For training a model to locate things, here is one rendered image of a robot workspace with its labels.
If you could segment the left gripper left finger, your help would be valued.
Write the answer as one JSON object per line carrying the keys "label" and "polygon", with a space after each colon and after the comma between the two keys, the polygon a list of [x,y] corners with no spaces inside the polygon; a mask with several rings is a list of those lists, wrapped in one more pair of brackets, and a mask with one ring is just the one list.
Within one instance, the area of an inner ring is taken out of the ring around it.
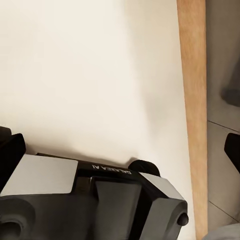
{"label": "left gripper left finger", "polygon": [[26,153],[22,133],[0,138],[0,193]]}

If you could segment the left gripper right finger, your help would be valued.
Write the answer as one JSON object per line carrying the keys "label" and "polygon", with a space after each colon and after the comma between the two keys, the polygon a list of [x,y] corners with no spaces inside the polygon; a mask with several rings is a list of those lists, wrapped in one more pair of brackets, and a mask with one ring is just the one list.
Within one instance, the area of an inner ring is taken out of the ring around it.
{"label": "left gripper right finger", "polygon": [[227,135],[224,151],[240,173],[240,135],[229,133]]}

